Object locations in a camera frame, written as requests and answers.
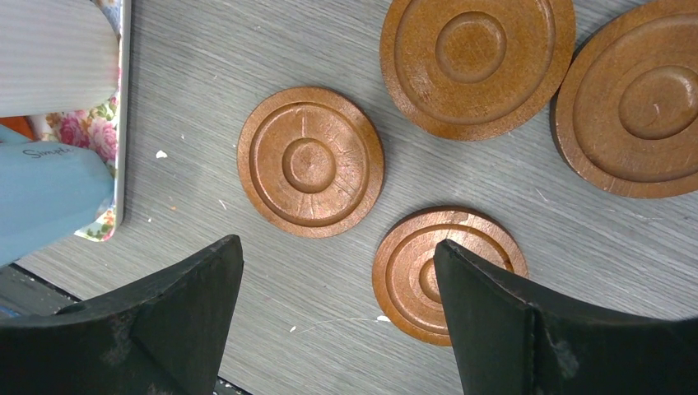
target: brown wooden circle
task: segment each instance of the brown wooden circle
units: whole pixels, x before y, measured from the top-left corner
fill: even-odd
[[[591,184],[631,198],[698,189],[698,2],[620,16],[581,51],[556,105],[556,143]]]
[[[497,137],[560,87],[575,45],[571,0],[394,0],[380,64],[396,106],[438,137]]]
[[[353,103],[322,88],[266,99],[238,143],[240,182],[255,208],[293,235],[323,238],[358,224],[383,186],[383,147]]]
[[[514,239],[501,226],[474,211],[435,207],[399,222],[375,256],[375,297],[400,330],[437,346],[451,345],[433,260],[436,245],[444,239],[528,277],[526,260]]]

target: light blue bag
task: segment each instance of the light blue bag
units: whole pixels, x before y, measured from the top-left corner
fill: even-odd
[[[114,177],[93,151],[31,142],[0,125],[0,267],[101,216]]]

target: pink rose print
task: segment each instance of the pink rose print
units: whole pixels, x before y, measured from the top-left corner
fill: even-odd
[[[102,238],[102,241],[107,241],[107,240],[111,239],[111,236],[114,235],[114,229],[115,228],[112,226],[112,228],[107,232],[105,237]]]
[[[58,132],[63,144],[79,146],[80,148],[90,147],[90,137],[87,136],[80,125],[80,119],[68,115],[63,119],[61,130]]]
[[[104,162],[116,160],[116,130],[114,125],[102,119],[95,118],[87,129],[95,142],[95,151]]]

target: scratch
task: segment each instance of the scratch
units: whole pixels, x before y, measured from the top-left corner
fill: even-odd
[[[308,196],[308,195],[302,195],[300,197],[300,204],[298,205],[298,210],[296,211],[296,214],[295,214],[295,216],[297,216],[298,218],[302,217],[303,207],[305,207],[305,197],[306,196]]]
[[[577,375],[579,371],[579,361],[577,356],[572,350],[572,347],[567,341],[555,342],[551,334],[545,330],[547,341],[552,346],[552,351],[555,353],[557,358],[557,364],[561,369],[562,377],[564,379],[572,379]]]
[[[347,181],[347,179],[344,178],[343,175],[341,175],[341,174],[338,175],[338,176],[337,176],[337,179],[340,180],[340,181],[342,181],[342,184],[344,184],[344,185],[343,185],[344,188],[342,188],[342,189],[344,189],[344,192],[347,191],[346,188],[349,188],[349,190],[351,190],[352,193],[356,193],[356,188],[354,188],[354,187],[351,185],[351,183],[349,183],[349,181]]]
[[[334,184],[334,186],[336,186],[337,189],[339,189],[340,191],[346,193],[347,196],[348,196],[349,198],[351,198],[351,193],[349,193],[349,191],[347,191],[342,185],[340,185],[340,184]]]
[[[151,384],[151,386],[148,387],[147,395],[172,395],[172,393],[167,391],[161,391],[155,386],[155,384]]]
[[[342,155],[350,155],[350,154],[353,154],[355,152],[359,152],[358,148],[351,148],[351,149],[348,149],[346,151],[339,150],[339,153]]]
[[[547,197],[543,196],[540,189],[536,188],[536,192],[538,192],[538,194],[541,195],[541,198],[543,199],[544,202],[546,202],[546,203],[550,202],[549,200],[547,200]]]
[[[114,314],[109,317],[109,330],[114,338],[114,345],[101,354],[100,359],[103,362],[115,367],[121,365],[128,358],[133,348],[133,341],[129,333],[134,319],[134,313]]]
[[[272,298],[271,296],[265,294],[264,292],[260,291],[259,293],[262,294],[262,296],[264,296],[265,298],[268,298],[269,300],[271,300],[272,302],[274,302],[274,303],[276,303],[276,304],[279,304],[279,305],[280,305],[281,307],[283,307],[284,309],[289,309],[290,311],[292,311],[292,312],[294,312],[294,313],[300,315],[301,317],[303,317],[303,316],[306,316],[306,317],[307,317],[307,314],[301,313],[300,311],[298,311],[298,310],[296,310],[296,309],[293,309],[291,306],[286,305],[286,304],[284,304],[284,303],[282,303],[282,302],[280,302],[280,301],[278,301],[278,300]]]
[[[300,121],[300,136],[301,137],[305,137],[305,128],[306,128],[306,124],[307,124],[307,120],[306,120],[307,118],[308,118],[308,113],[303,111],[303,118]]]
[[[598,208],[598,207],[580,206],[578,204],[571,204],[571,203],[553,202],[552,200],[545,197],[545,195],[542,194],[540,189],[538,189],[538,188],[535,188],[535,189],[536,189],[536,192],[538,193],[538,195],[540,195],[540,197],[543,199],[543,201],[546,203],[550,203],[551,205],[559,204],[561,206],[567,206],[567,207],[573,207],[573,208],[582,208],[584,210],[591,210],[591,211],[600,210],[600,211],[605,211],[605,212],[613,212],[616,214],[624,214],[627,216],[632,216],[632,217],[637,218],[637,219],[642,220],[642,221],[664,221],[665,220],[665,218],[642,216],[640,214],[635,214],[634,212],[631,212],[631,211],[618,211],[618,210],[613,210],[612,208]]]
[[[310,327],[310,328],[308,328],[308,329],[305,329],[304,331],[300,331],[300,332],[298,332],[298,334],[300,335],[301,333],[310,332],[310,331],[316,329],[317,327],[323,326],[323,325],[328,324],[328,323],[343,323],[343,322],[346,322],[346,321],[366,321],[366,322],[372,322],[372,323],[377,322],[377,321],[374,320],[374,319],[367,319],[367,318],[340,318],[340,319],[330,319],[330,320],[328,320],[328,321],[320,321],[319,323],[314,323],[312,327]]]
[[[325,138],[328,139],[328,143],[333,143],[337,140],[338,135],[335,133],[325,133]]]
[[[310,216],[313,218],[315,218],[315,209],[314,209],[315,199],[314,199],[314,197],[315,197],[315,195],[310,195]]]

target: gray laminate table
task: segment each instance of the gray laminate table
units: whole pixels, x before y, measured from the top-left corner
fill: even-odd
[[[240,235],[247,263],[222,377],[256,395],[461,393],[452,351],[376,322],[371,289],[388,229],[439,204],[495,217],[543,285],[637,314],[698,312],[698,193],[637,201],[587,184],[558,156],[548,109],[487,142],[422,132],[380,76],[389,0],[133,1],[126,221],[106,244],[71,238],[21,265],[89,298]],[[575,0],[578,44],[642,2]],[[354,100],[385,146],[387,182],[375,209],[331,239],[268,224],[237,177],[246,116],[301,85]],[[157,160],[159,150],[169,157]]]

